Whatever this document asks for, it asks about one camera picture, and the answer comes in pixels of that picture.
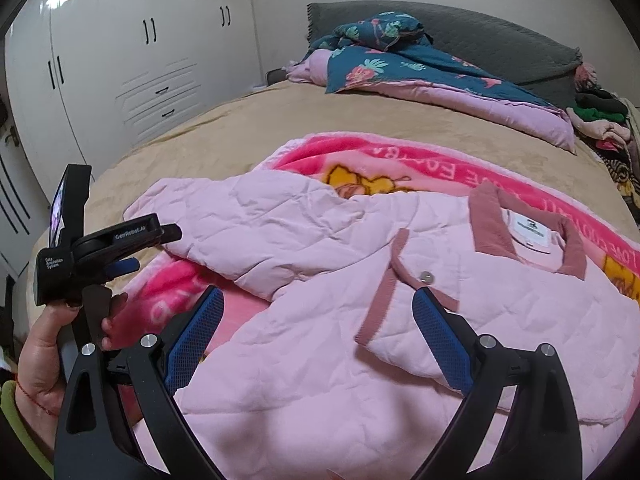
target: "red string bracelet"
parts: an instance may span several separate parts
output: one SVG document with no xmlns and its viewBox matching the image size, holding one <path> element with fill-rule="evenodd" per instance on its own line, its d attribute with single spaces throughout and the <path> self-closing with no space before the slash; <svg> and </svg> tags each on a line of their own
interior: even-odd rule
<svg viewBox="0 0 640 480">
<path fill-rule="evenodd" d="M 57 415 L 55 413 L 53 413 L 51 410 L 48 410 L 47 408 L 45 408 L 36 399 L 31 397 L 27 392 L 24 391 L 24 388 L 22 387 L 22 385 L 20 384 L 20 381 L 18 380 L 18 375 L 16 375 L 16 377 L 15 377 L 15 383 L 18 385 L 18 388 L 20 388 L 20 391 L 27 396 L 27 399 L 29 399 L 31 402 L 33 402 L 36 406 L 38 406 L 41 410 L 43 410 L 47 415 L 52 416 L 53 418 L 57 417 Z"/>
</svg>

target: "wrist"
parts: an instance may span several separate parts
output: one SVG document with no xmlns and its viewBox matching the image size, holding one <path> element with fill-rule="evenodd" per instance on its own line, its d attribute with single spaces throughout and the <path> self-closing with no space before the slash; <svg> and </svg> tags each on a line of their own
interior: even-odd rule
<svg viewBox="0 0 640 480">
<path fill-rule="evenodd" d="M 57 416 L 37 405 L 20 386 L 15 389 L 15 407 L 29 436 L 41 452 L 52 460 L 58 427 Z"/>
</svg>

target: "gray quilted headboard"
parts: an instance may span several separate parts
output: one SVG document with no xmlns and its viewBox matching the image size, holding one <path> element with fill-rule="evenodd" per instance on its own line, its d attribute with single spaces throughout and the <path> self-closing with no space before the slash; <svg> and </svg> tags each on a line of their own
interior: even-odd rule
<svg viewBox="0 0 640 480">
<path fill-rule="evenodd" d="M 308 40 L 330 34 L 343 23 L 388 10 L 406 12 L 420 20 L 435 48 L 523 86 L 555 106 L 575 106 L 574 73 L 582 62 L 579 48 L 473 10 L 381 0 L 309 4 Z"/>
</svg>

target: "green sleeve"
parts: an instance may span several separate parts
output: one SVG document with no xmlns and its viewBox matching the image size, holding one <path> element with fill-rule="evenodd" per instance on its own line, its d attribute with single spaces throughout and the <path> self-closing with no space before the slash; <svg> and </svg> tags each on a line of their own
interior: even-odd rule
<svg viewBox="0 0 640 480">
<path fill-rule="evenodd" d="M 47 457 L 38 449 L 38 446 L 29 436 L 18 408 L 15 406 L 15 381 L 7 381 L 2 386 L 2 392 L 0 392 L 0 409 L 4 413 L 4 417 L 9 422 L 9 425 L 14 429 L 16 436 L 24 446 L 35 462 L 42 468 L 42 470 L 53 478 L 53 464 L 49 462 Z"/>
</svg>

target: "green cloth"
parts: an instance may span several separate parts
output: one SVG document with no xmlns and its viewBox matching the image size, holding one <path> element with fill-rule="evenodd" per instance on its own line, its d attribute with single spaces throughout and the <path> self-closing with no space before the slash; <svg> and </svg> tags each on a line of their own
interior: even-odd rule
<svg viewBox="0 0 640 480">
<path fill-rule="evenodd" d="M 20 413 L 18 413 L 18 408 L 15 405 L 15 386 L 15 381 L 7 381 L 2 386 L 2 392 L 0 392 L 0 409 L 2 409 L 4 418 L 6 418 L 9 425 L 11 425 L 15 431 L 24 449 L 29 452 L 36 464 L 49 475 L 49 478 L 53 478 L 53 464 L 38 449 L 38 446 L 36 446 L 36 443 L 31 439 L 27 429 L 22 423 Z"/>
<path fill-rule="evenodd" d="M 623 114 L 607 114 L 606 112 L 596 110 L 596 108 L 580 108 L 577 106 L 574 108 L 574 112 L 585 123 L 591 123 L 598 119 L 606 119 L 612 123 L 624 124 L 626 120 Z"/>
</svg>

